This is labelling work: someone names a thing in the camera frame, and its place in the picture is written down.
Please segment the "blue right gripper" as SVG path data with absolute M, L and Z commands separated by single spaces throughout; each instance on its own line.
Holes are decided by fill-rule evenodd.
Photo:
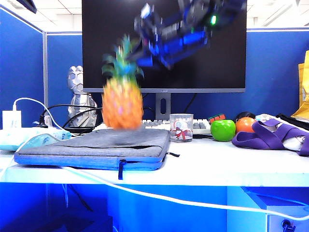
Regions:
M 205 27 L 164 28 L 159 34 L 145 35 L 142 47 L 132 51 L 127 60 L 140 67 L 164 66 L 171 69 L 177 62 L 194 54 L 209 41 Z

